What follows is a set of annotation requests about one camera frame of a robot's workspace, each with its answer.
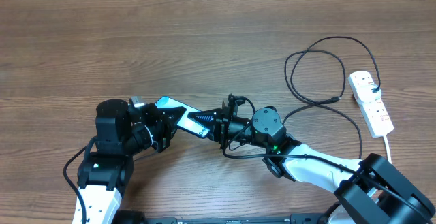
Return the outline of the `blue Galaxy smartphone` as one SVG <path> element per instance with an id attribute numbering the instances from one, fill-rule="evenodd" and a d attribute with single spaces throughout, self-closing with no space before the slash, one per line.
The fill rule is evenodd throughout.
<path id="1" fill-rule="evenodd" d="M 184 107 L 186 109 L 184 115 L 181 117 L 181 119 L 177 123 L 177 127 L 189 132 L 192 135 L 195 135 L 199 138 L 205 138 L 210 131 L 206 127 L 203 127 L 202 125 L 198 124 L 197 122 L 191 120 L 188 117 L 188 114 L 190 112 L 199 112 L 200 110 L 193 108 L 191 106 L 188 106 L 187 104 L 184 104 L 182 102 L 179 102 L 173 98 L 163 96 L 160 99 L 158 99 L 155 102 L 155 105 L 158 108 L 176 108 L 176 107 Z"/>

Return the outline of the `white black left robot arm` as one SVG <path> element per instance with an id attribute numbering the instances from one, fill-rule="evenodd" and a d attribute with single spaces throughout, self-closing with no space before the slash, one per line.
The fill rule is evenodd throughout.
<path id="1" fill-rule="evenodd" d="M 82 149 L 74 223 L 146 223 L 143 212 L 121 210 L 134 155 L 170 146 L 186 108 L 158 108 L 139 97 L 109 99 L 96 107 L 97 135 Z"/>

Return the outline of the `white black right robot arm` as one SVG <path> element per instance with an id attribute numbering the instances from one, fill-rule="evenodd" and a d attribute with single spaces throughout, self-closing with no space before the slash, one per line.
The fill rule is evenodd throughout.
<path id="1" fill-rule="evenodd" d="M 371 153 L 365 160 L 341 159 L 311 149 L 287 133 L 272 106 L 240 118 L 230 107 L 191 112 L 226 149 L 237 141 L 265 149 L 260 155 L 277 177 L 307 182 L 335 195 L 355 223 L 430 223 L 435 207 L 393 164 Z"/>

